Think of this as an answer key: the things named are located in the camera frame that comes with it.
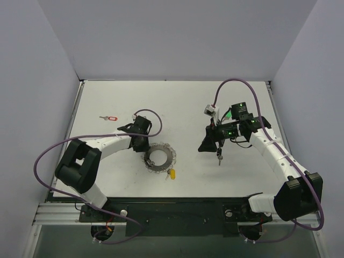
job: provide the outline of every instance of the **robotic arm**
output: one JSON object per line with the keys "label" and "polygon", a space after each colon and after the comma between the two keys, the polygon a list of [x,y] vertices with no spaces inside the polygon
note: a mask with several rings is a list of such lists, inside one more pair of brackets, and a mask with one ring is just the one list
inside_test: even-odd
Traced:
{"label": "robotic arm", "polygon": [[147,137],[121,134],[148,135],[151,127],[151,121],[137,116],[134,123],[122,126],[112,133],[118,136],[89,141],[79,139],[71,141],[55,170],[55,176],[64,184],[72,187],[84,200],[98,208],[103,208],[108,198],[95,183],[99,162],[124,149],[133,148],[135,152],[148,151]]}
{"label": "robotic arm", "polygon": [[[289,165],[286,157],[292,159],[303,171],[305,177],[312,184],[319,200],[323,188],[323,179],[318,173],[310,174],[304,167],[296,162],[294,157],[284,148],[281,139],[277,138],[269,122],[262,117],[266,131],[272,137],[268,139],[264,133],[259,117],[248,113],[246,103],[232,105],[230,108],[234,122],[222,124],[218,120],[218,107],[208,105],[204,111],[211,116],[211,123],[206,127],[204,138],[199,152],[217,152],[219,160],[222,159],[222,146],[226,139],[235,139],[244,136],[247,142],[254,146],[281,183],[281,189],[276,195],[258,194],[249,198],[250,209],[253,212],[278,214],[281,219],[289,221],[318,210],[317,204],[303,178],[294,167]],[[285,152],[283,155],[275,146],[278,144]]]}

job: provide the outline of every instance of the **white tabletop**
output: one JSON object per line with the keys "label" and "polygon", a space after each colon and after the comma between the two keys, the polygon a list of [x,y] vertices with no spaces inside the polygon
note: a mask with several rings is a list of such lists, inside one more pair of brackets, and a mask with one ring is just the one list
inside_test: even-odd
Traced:
{"label": "white tabletop", "polygon": [[[210,117],[203,114],[212,104],[221,82],[172,81],[86,81],[77,109],[71,137],[82,134],[111,133],[132,122],[138,109],[153,109],[163,120],[160,135],[150,142],[169,143],[176,151],[175,180],[166,173],[148,172],[141,154],[132,149],[110,155],[99,165],[97,185],[109,197],[241,197],[256,192],[275,194],[280,184],[265,160],[254,148],[244,149],[227,140],[221,166],[216,153],[199,153]],[[281,136],[274,109],[264,82],[251,82],[260,101],[262,115]],[[221,89],[217,106],[222,115],[230,105],[246,102],[248,111],[257,116],[249,89],[240,82],[229,82]],[[153,114],[145,112],[159,128]],[[105,121],[99,116],[116,116]],[[75,193],[58,180],[56,187]],[[54,196],[63,196],[57,192]]]}

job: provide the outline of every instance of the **circular hole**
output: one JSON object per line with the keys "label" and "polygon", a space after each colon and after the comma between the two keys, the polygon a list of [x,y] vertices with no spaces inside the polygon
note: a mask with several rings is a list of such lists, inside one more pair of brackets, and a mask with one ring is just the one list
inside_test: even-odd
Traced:
{"label": "circular hole", "polygon": [[153,161],[156,166],[161,166],[167,161],[167,155],[165,152],[158,149],[150,154],[149,159]]}

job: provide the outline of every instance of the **yellow object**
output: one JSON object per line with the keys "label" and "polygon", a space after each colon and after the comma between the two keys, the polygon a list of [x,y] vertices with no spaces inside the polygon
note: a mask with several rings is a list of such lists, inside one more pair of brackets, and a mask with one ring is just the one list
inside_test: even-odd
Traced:
{"label": "yellow object", "polygon": [[170,177],[172,180],[176,178],[176,171],[174,169],[170,170]]}

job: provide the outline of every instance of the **gray wall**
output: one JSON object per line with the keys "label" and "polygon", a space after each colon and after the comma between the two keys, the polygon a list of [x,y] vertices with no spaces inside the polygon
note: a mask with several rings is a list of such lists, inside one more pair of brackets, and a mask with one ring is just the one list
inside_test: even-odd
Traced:
{"label": "gray wall", "polygon": [[82,79],[271,80],[316,0],[39,0]]}
{"label": "gray wall", "polygon": [[318,0],[272,84],[293,154],[324,179],[324,232],[332,257],[344,251],[343,13],[343,0]]}
{"label": "gray wall", "polygon": [[[33,162],[63,138],[78,78],[36,0],[2,1],[0,35],[0,257],[18,258],[46,193]],[[47,182],[58,152],[39,166]]]}

